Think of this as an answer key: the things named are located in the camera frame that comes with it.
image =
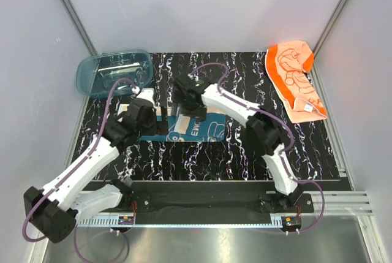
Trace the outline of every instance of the transparent container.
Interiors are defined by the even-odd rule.
[[[153,79],[150,54],[144,50],[131,50],[86,58],[78,66],[76,87],[81,94],[103,98],[120,78],[131,79],[140,88],[148,87]],[[122,82],[113,95],[132,93],[129,83]]]

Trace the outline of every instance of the towel tag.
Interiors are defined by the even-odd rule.
[[[306,105],[305,105],[305,108],[304,108],[304,111],[309,112],[309,113],[312,113],[312,111],[313,111],[313,106],[310,105],[310,104],[306,104]]]

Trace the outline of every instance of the white wall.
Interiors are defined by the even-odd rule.
[[[338,0],[71,0],[99,52],[312,47]]]
[[[392,259],[392,3],[350,0],[315,67],[353,172]]]
[[[59,0],[0,0],[0,262],[25,262],[23,193],[64,168],[88,56]]]

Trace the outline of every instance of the blue towel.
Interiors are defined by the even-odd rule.
[[[128,105],[120,105],[118,113],[127,110]],[[172,109],[167,108],[168,115]],[[180,108],[177,116],[168,116],[168,135],[146,135],[139,140],[155,142],[220,142],[225,137],[225,114],[214,108],[207,108],[206,120],[199,122],[196,119],[181,115]],[[160,109],[157,109],[157,120],[161,120]]]

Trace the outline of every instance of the folded towel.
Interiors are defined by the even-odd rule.
[[[268,49],[267,74],[292,123],[327,118],[326,110],[305,73],[313,67],[313,52],[303,41],[291,41]]]
[[[127,104],[121,104],[117,111],[120,114],[128,109]],[[226,115],[218,109],[207,107],[206,120],[199,122],[188,116],[180,114],[168,116],[168,135],[144,135],[139,140],[155,142],[220,142],[225,137]],[[161,120],[160,109],[156,109],[157,120]],[[167,108],[168,115],[172,114],[172,108]]]

